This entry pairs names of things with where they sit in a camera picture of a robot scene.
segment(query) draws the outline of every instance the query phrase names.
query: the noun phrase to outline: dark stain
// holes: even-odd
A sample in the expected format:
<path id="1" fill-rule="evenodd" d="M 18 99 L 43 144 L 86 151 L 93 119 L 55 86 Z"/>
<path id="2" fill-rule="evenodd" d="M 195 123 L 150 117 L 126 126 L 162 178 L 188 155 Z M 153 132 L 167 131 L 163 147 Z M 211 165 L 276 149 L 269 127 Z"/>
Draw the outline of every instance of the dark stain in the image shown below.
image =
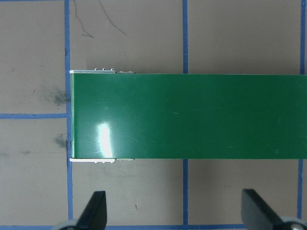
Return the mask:
<path id="1" fill-rule="evenodd" d="M 65 92 L 57 89 L 57 92 L 55 93 L 53 102 L 56 106 L 61 106 L 61 105 L 65 104 L 66 103 Z"/>
<path id="2" fill-rule="evenodd" d="M 30 154 L 31 152 L 30 152 L 30 151 L 22 151 L 21 153 L 24 154 L 24 155 L 28 155 L 28 154 Z"/>
<path id="3" fill-rule="evenodd" d="M 57 137 L 54 138 L 54 141 L 60 146 L 60 148 L 66 148 L 66 137 L 64 137 L 64 134 L 60 134 Z"/>

